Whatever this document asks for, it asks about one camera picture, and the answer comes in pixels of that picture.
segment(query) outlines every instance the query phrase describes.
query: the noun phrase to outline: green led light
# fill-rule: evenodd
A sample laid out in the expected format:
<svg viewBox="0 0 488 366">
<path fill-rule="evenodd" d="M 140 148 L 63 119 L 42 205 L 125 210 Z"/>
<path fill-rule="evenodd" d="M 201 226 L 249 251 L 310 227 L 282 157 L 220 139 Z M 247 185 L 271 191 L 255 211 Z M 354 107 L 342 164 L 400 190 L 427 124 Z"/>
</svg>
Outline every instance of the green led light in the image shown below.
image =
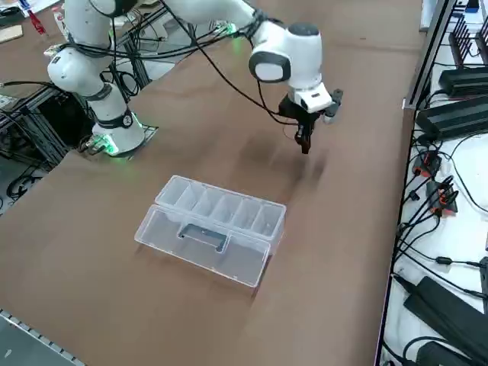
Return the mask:
<svg viewBox="0 0 488 366">
<path fill-rule="evenodd" d="M 105 148 L 105 152 L 109 155 L 116 155 L 119 152 L 119 148 L 115 145 L 114 140 L 111 136 L 105 135 L 105 141 L 107 142 L 107 147 Z"/>
<path fill-rule="evenodd" d="M 226 33 L 227 34 L 231 34 L 231 33 L 234 33 L 236 31 L 237 31 L 237 27 L 235 24 L 232 24 L 232 23 L 227 24 L 227 27 L 226 27 Z"/>
</svg>

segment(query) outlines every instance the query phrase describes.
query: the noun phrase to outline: black power supply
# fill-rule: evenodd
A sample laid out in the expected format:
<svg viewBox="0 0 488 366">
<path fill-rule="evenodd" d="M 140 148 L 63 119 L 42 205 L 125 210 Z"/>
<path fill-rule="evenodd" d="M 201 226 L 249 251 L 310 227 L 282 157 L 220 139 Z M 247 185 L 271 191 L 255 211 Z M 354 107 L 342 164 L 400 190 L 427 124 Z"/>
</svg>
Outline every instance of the black power supply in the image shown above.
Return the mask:
<svg viewBox="0 0 488 366">
<path fill-rule="evenodd" d="M 417 115 L 416 123 L 432 140 L 488 130 L 488 96 L 425 109 Z"/>
<path fill-rule="evenodd" d="M 450 98 L 488 94 L 488 67 L 445 70 L 439 78 L 442 91 Z"/>
</svg>

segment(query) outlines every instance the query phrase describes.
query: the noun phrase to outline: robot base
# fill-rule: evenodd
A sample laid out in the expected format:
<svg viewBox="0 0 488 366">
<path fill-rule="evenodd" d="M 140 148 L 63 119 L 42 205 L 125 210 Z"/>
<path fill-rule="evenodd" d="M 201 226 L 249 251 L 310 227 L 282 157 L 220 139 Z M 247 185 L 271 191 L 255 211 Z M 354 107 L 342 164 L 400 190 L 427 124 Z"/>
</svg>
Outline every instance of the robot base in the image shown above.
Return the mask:
<svg viewBox="0 0 488 366">
<path fill-rule="evenodd" d="M 119 156 L 137 149 L 145 141 L 145 133 L 142 125 L 133 115 L 133 123 L 129 128 L 103 128 L 96 124 L 93 126 L 93 137 L 100 137 L 95 148 L 105 146 L 104 153 L 110 156 Z"/>
</svg>

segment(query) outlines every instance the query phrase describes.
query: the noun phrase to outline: black device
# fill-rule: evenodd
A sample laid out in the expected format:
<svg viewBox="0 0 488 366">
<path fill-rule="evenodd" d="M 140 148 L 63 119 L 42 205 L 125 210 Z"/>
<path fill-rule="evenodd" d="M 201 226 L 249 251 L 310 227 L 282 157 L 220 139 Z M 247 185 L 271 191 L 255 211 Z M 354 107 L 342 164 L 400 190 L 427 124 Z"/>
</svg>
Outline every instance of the black device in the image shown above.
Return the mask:
<svg viewBox="0 0 488 366">
<path fill-rule="evenodd" d="M 435 150 L 424 150 L 413 162 L 412 173 L 422 177 L 435 177 L 441 168 L 441 157 Z"/>
<path fill-rule="evenodd" d="M 472 366 L 469 358 L 450 350 L 437 342 L 427 342 L 419 348 L 418 366 Z"/>
<path fill-rule="evenodd" d="M 8 25 L 20 23 L 23 20 L 24 14 L 20 10 L 20 8 L 16 6 L 11 6 L 10 8 L 0 10 L 0 27 L 6 27 Z"/>
<path fill-rule="evenodd" d="M 429 277 L 408 285 L 409 311 L 472 359 L 488 362 L 488 318 Z"/>
<path fill-rule="evenodd" d="M 416 123 L 432 140 L 449 140 L 488 130 L 488 96 L 420 111 Z"/>
<path fill-rule="evenodd" d="M 426 195 L 429 198 L 430 211 L 433 214 L 441 216 L 452 216 L 458 211 L 458 205 L 456 200 L 448 200 L 448 197 L 452 197 L 454 189 L 452 186 L 448 186 L 447 189 L 442 188 L 442 184 L 437 181 L 427 182 Z"/>
<path fill-rule="evenodd" d="M 439 78 L 441 89 L 451 98 L 488 94 L 488 67 L 445 70 Z"/>
</svg>

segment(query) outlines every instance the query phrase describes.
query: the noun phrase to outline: table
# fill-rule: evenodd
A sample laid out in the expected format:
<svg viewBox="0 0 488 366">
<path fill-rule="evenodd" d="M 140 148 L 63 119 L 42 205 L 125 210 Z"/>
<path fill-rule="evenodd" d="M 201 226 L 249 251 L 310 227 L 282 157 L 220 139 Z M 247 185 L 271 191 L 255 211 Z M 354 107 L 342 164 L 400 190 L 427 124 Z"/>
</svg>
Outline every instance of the table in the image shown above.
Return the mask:
<svg viewBox="0 0 488 366">
<path fill-rule="evenodd" d="M 143 123 L 160 126 L 132 161 L 71 152 L 0 222 L 0 276 L 12 279 L 0 287 L 1 306 L 86 364 L 374 361 L 420 2 L 260 5 L 287 22 L 317 23 L 327 87 L 345 90 L 337 123 L 317 127 L 310 156 L 195 53 L 131 101 Z M 209 52 L 256 97 L 247 47 L 234 40 Z M 268 104 L 285 92 L 266 86 Z M 255 297 L 134 242 L 174 174 L 287 205 L 285 237 Z"/>
<path fill-rule="evenodd" d="M 476 33 L 480 28 L 480 24 L 469 24 L 470 32 Z M 442 45 L 448 44 L 448 32 L 443 37 Z M 435 61 L 437 63 L 454 65 L 454 59 L 451 53 L 451 48 L 447 46 L 440 46 Z M 472 53 L 476 53 L 477 48 L 474 44 L 471 48 Z M 466 64 L 480 64 L 483 65 L 480 56 L 472 57 L 467 55 Z M 440 89 L 438 80 L 441 73 L 446 69 L 455 69 L 455 66 L 443 66 L 435 64 L 432 68 L 432 83 L 430 88 L 430 95 Z M 431 106 L 437 107 L 443 104 L 455 103 L 456 101 L 449 101 L 446 95 L 434 95 L 432 97 Z M 414 136 L 420 136 L 422 132 L 415 132 Z M 456 145 L 462 140 L 456 139 L 444 142 L 441 151 L 451 155 Z M 488 207 L 488 197 L 485 192 L 485 184 L 488 180 L 488 170 L 481 162 L 483 156 L 486 155 L 486 144 L 488 143 L 488 136 L 482 135 L 467 140 L 456 150 L 454 161 L 457 170 L 461 174 L 466 186 L 470 189 L 470 193 L 475 200 L 482 207 Z M 410 155 L 414 157 L 419 153 L 417 148 L 412 148 Z M 412 164 L 408 164 L 406 181 L 413 177 Z M 454 190 L 458 190 L 460 194 L 457 196 L 456 202 L 459 212 L 455 217 L 441 219 L 439 228 L 423 237 L 413 245 L 413 248 L 430 256 L 447 256 L 453 260 L 458 261 L 474 261 L 478 262 L 486 256 L 486 243 L 488 233 L 488 221 L 486 214 L 481 210 L 475 208 L 467 197 L 466 191 L 463 189 L 459 177 L 456 174 L 454 167 L 445 156 L 442 156 L 442 166 L 440 172 L 437 174 L 436 181 L 443 181 L 449 175 L 454 176 Z M 408 188 L 407 193 L 417 187 L 422 181 L 423 177 L 417 178 Z M 420 200 L 417 202 L 408 201 L 403 206 L 401 222 L 407 222 L 410 217 L 416 212 L 422 202 L 425 200 L 425 189 L 422 188 L 417 192 Z M 409 235 L 409 242 L 417 235 L 430 230 L 435 225 L 433 219 L 419 224 Z M 463 265 L 451 265 L 449 268 L 443 265 L 437 265 L 431 261 L 425 260 L 421 255 L 409 251 L 409 254 L 427 266 L 429 269 L 435 271 L 439 275 L 448 280 L 458 284 L 469 290 L 481 292 L 480 271 L 476 268 Z M 403 256 L 396 264 L 394 271 L 400 273 L 406 280 L 414 284 L 418 284 L 424 276 L 437 281 L 442 286 L 452 291 L 456 296 L 463 301 L 470 304 L 475 309 L 484 313 L 483 301 L 473 298 L 470 295 L 461 293 L 447 285 L 445 282 L 438 280 L 427 271 L 414 264 L 411 260 Z M 384 339 L 387 344 L 397 353 L 402 354 L 403 347 L 412 339 L 419 336 L 438 336 L 431 328 L 424 322 L 419 320 L 416 316 L 410 313 L 404 306 L 403 302 L 406 299 L 404 289 L 398 285 L 397 282 L 392 281 L 390 300 L 387 305 L 387 321 L 385 326 Z M 416 354 L 421 346 L 426 342 L 418 342 L 409 350 L 407 357 L 410 360 L 415 360 Z M 384 352 L 385 359 L 392 359 L 391 355 Z"/>
</svg>

